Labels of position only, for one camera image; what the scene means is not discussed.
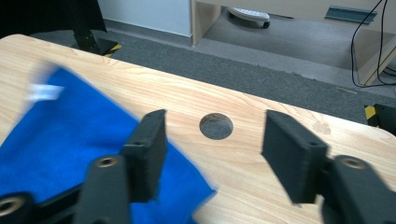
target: black cable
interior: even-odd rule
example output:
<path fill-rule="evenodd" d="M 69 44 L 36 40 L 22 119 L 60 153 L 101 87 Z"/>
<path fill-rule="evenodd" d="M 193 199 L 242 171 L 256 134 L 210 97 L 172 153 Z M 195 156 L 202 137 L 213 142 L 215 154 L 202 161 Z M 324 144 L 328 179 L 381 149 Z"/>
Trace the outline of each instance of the black cable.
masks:
<path fill-rule="evenodd" d="M 388 73 L 387 71 L 383 71 L 383 73 L 385 73 L 385 74 L 387 74 L 387 75 L 389 75 L 389 76 L 391 76 L 391 77 L 396 77 L 396 74 L 391 74 L 391 73 Z"/>
<path fill-rule="evenodd" d="M 355 68 L 354 63 L 353 63 L 353 47 L 354 47 L 354 40 L 355 40 L 356 33 L 357 33 L 358 30 L 361 28 L 361 26 L 364 24 L 364 22 L 367 20 L 367 18 L 369 18 L 369 16 L 370 16 L 371 14 L 373 14 L 374 10 L 379 6 L 379 4 L 381 4 L 381 2 L 382 2 L 382 0 L 379 0 L 379 2 L 375 5 L 375 7 L 367 14 L 367 16 L 364 18 L 364 20 L 359 24 L 358 28 L 356 28 L 355 33 L 354 33 L 353 36 L 352 36 L 352 42 L 351 42 L 351 45 L 350 45 L 350 57 L 351 57 L 351 59 L 352 59 L 352 69 L 351 69 L 351 71 L 352 71 L 352 82 L 353 82 L 353 84 L 354 84 L 355 86 L 360 87 L 360 88 L 370 88 L 370 87 L 387 86 L 387 84 L 379 84 L 379 85 L 372 85 L 372 86 L 361 86 L 361 85 L 356 84 L 355 78 L 354 78 L 354 76 L 353 76 L 353 72 L 354 72 L 354 68 Z"/>
<path fill-rule="evenodd" d="M 383 43 L 384 43 L 384 17 L 385 17 L 385 8 L 387 7 L 387 3 L 388 3 L 388 0 L 385 0 L 384 7 L 382 8 L 382 17 L 381 17 L 381 41 L 380 41 L 380 47 L 379 47 L 378 64 L 377 64 L 377 67 L 376 67 L 376 77 L 377 77 L 378 80 L 379 80 L 380 82 L 382 82 L 383 84 L 393 86 L 393 85 L 396 85 L 396 83 L 386 83 L 386 82 L 382 81 L 382 80 L 381 80 L 381 77 L 379 76 L 379 65 L 380 65 L 380 63 L 381 63 L 382 46 L 383 46 Z"/>
<path fill-rule="evenodd" d="M 392 71 L 392 72 L 396 72 L 396 70 L 393 70 L 393 69 L 391 69 L 391 68 L 389 68 L 389 67 L 386 67 L 388 70 L 390 70 L 390 71 Z"/>

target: blue towel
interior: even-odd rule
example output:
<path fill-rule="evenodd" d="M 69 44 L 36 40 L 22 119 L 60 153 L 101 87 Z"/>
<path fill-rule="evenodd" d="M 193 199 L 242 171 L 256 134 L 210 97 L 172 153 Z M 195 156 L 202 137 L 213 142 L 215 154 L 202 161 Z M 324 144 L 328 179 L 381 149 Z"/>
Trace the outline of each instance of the blue towel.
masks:
<path fill-rule="evenodd" d="M 62 67 L 44 77 L 36 102 L 0 148 L 0 195 L 29 191 L 37 203 L 82 183 L 89 163 L 119 153 L 138 123 Z M 167 146 L 158 198 L 131 204 L 135 223 L 192 222 L 191 214 L 215 193 L 175 146 Z"/>

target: black mount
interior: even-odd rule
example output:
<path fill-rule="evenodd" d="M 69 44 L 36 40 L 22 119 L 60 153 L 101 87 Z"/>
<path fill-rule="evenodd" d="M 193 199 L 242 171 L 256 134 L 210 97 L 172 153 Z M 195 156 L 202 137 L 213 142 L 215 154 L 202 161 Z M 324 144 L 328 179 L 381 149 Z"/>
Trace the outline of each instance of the black mount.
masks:
<path fill-rule="evenodd" d="M 74 32 L 74 37 L 77 41 L 77 44 L 73 46 L 73 48 L 94 54 L 106 55 L 111 49 L 118 45 L 115 41 L 95 38 L 93 36 L 77 0 L 61 0 L 61 2 L 64 13 L 67 19 L 69 19 L 69 23 Z"/>
<path fill-rule="evenodd" d="M 166 154 L 165 111 L 143 117 L 119 155 L 94 160 L 85 182 L 35 203 L 29 192 L 0 197 L 1 224 L 129 224 L 130 203 L 158 193 Z"/>
<path fill-rule="evenodd" d="M 328 146 L 289 115 L 268 110 L 262 155 L 293 203 L 324 197 L 324 223 L 396 223 L 396 194 L 371 165 L 326 157 Z"/>

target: white tag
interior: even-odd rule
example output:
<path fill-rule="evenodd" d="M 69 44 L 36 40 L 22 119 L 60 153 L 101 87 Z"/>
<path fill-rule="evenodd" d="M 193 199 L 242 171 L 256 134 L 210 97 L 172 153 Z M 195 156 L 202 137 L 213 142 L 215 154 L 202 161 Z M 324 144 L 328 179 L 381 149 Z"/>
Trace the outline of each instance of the white tag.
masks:
<path fill-rule="evenodd" d="M 64 87 L 60 86 L 33 84 L 31 86 L 31 93 L 27 99 L 33 102 L 57 100 L 63 89 Z"/>

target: carpeted floor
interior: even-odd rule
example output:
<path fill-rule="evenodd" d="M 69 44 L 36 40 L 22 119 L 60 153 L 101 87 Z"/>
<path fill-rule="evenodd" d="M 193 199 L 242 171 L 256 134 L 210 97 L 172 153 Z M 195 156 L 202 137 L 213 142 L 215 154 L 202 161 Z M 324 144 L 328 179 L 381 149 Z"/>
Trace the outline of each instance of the carpeted floor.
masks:
<path fill-rule="evenodd" d="M 122 45 L 122 48 L 112 55 L 113 59 L 296 105 L 341 119 L 365 124 L 365 105 L 396 107 L 396 99 L 365 91 L 350 91 L 296 74 L 227 60 L 131 35 L 115 32 L 94 34 L 116 40 Z M 75 43 L 73 33 L 69 31 L 35 34 L 33 37 L 65 46 Z"/>

